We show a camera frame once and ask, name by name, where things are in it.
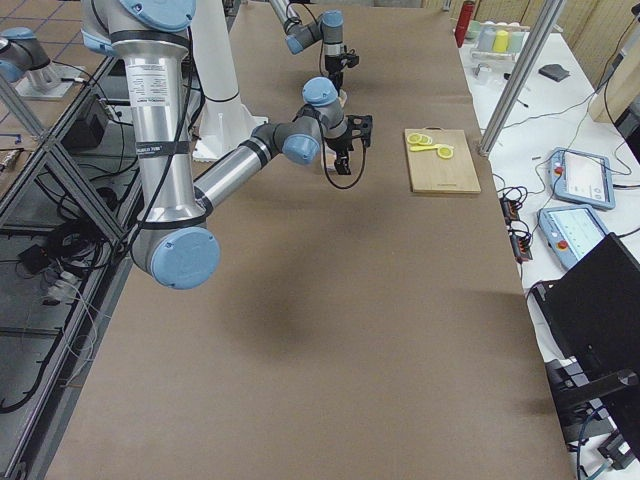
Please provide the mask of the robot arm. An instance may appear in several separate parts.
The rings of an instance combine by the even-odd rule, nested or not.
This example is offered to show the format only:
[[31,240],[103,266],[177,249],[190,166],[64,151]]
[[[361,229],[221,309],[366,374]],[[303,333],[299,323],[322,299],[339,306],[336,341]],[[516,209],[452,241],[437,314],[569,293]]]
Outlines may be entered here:
[[325,69],[335,88],[340,90],[343,70],[359,62],[343,41],[344,17],[341,10],[327,10],[311,22],[304,24],[289,1],[269,2],[282,24],[286,44],[292,54],[298,54],[320,41],[323,44]]
[[212,275],[220,248],[208,215],[273,158],[307,165],[332,150],[344,175],[354,148],[371,143],[371,118],[346,114],[340,101],[342,71],[357,62],[343,43],[342,13],[303,24],[285,2],[272,7],[290,51],[321,42],[329,71],[304,85],[303,106],[285,123],[242,104],[220,2],[82,5],[85,45],[125,66],[144,197],[128,250],[164,286],[190,289]]

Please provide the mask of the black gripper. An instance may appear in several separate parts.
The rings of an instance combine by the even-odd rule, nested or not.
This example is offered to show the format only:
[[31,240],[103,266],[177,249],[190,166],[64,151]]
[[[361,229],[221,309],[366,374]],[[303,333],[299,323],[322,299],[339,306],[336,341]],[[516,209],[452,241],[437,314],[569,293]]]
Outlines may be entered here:
[[346,127],[341,133],[338,129],[331,129],[328,131],[327,146],[330,150],[336,153],[336,159],[334,160],[335,171],[339,175],[350,175],[350,159],[349,152],[353,151],[353,129]]
[[327,77],[330,80],[341,80],[343,77],[345,62],[346,60],[343,54],[325,55],[324,66],[327,72]]

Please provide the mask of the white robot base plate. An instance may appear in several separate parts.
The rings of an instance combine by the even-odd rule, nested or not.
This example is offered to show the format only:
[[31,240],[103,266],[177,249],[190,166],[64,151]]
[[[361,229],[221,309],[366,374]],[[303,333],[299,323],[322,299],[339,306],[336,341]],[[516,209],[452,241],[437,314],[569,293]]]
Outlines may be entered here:
[[193,159],[198,162],[219,160],[247,140],[255,128],[267,122],[267,117],[252,115],[239,97],[225,102],[207,100],[200,117]]

